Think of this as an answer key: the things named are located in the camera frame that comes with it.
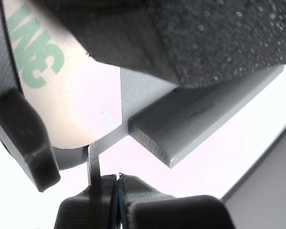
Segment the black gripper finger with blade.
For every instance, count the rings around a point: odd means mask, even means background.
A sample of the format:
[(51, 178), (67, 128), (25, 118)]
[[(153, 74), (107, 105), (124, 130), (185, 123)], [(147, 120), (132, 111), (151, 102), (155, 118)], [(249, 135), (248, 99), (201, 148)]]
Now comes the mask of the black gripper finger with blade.
[(88, 147), (88, 187), (65, 199), (59, 207), (56, 229), (115, 229), (118, 212), (116, 175), (101, 176), (97, 144)]

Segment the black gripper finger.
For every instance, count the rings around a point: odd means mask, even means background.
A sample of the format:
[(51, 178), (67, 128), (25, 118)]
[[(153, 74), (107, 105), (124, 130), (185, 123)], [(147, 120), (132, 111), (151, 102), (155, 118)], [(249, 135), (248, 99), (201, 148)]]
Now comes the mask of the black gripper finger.
[(124, 229), (235, 228), (224, 202), (213, 196), (176, 198), (126, 174), (120, 174), (118, 187)]

